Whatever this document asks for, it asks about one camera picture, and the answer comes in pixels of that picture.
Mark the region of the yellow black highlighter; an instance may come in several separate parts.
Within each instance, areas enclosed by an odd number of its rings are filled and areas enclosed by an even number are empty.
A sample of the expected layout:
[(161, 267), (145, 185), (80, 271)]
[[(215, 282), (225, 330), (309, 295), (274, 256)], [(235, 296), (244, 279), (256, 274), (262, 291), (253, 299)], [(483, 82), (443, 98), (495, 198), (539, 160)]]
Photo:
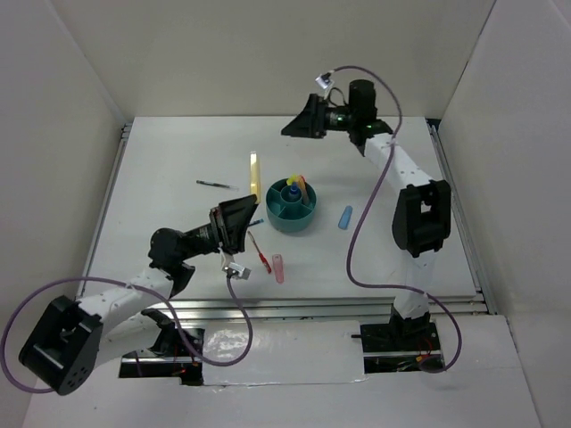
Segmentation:
[(301, 181), (301, 177), (299, 175), (292, 175), (286, 180), (287, 185), (292, 185), (293, 183), (299, 184)]

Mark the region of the yellow pastel highlighter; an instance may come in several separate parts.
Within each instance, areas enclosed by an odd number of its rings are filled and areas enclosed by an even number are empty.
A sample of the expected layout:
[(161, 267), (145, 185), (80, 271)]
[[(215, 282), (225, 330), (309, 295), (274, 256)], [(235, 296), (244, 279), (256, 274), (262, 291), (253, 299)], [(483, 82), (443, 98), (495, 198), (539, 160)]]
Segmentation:
[(260, 162), (257, 152), (250, 153), (250, 194), (255, 196), (255, 203), (261, 202)]

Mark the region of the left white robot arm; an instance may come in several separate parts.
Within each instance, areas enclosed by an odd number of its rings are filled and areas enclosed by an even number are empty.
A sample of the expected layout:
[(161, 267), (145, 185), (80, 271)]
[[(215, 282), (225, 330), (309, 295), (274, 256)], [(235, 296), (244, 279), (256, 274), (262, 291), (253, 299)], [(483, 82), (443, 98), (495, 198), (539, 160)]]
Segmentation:
[[(61, 396), (74, 392), (98, 366), (132, 350), (147, 348), (164, 356), (177, 347), (198, 363), (225, 367), (241, 362), (252, 347), (251, 335), (237, 357), (221, 362), (207, 358), (172, 311), (171, 300), (188, 286), (195, 268), (187, 262), (199, 255), (219, 254), (228, 283), (250, 275), (234, 257), (245, 250), (258, 206), (257, 196), (250, 194), (221, 202), (210, 210), (205, 225), (190, 231), (156, 230), (150, 263), (133, 279), (86, 277), (86, 282), (107, 284), (108, 290), (78, 300), (53, 299), (24, 342), (19, 362), (46, 384), (46, 392)], [(158, 303), (172, 312), (164, 315), (156, 309)]]

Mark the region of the orange pastel highlighter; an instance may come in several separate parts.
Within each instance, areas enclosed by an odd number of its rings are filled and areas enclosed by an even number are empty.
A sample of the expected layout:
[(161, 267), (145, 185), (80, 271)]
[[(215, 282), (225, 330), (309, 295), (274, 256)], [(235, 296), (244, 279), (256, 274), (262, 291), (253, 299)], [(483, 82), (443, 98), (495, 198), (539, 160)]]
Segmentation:
[(312, 207), (313, 202), (311, 201), (308, 185), (305, 178), (302, 175), (298, 175), (296, 178), (296, 183), (302, 193), (302, 203), (308, 207)]

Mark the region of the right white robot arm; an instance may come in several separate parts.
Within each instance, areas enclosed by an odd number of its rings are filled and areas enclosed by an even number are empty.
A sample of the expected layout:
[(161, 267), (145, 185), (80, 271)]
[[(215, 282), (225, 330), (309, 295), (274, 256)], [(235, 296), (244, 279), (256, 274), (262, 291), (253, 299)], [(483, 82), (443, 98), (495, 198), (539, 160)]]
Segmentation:
[(373, 82), (366, 79), (351, 82), (349, 100), (343, 105), (332, 104), (326, 95), (311, 94), (281, 133), (312, 139), (329, 131), (347, 133), (396, 192), (392, 235), (404, 261), (405, 284), (393, 301), (389, 338), (393, 346), (407, 350), (429, 328), (428, 290), (435, 259), (451, 234), (451, 187), (430, 177), (398, 145), (395, 131), (377, 116), (376, 96)]

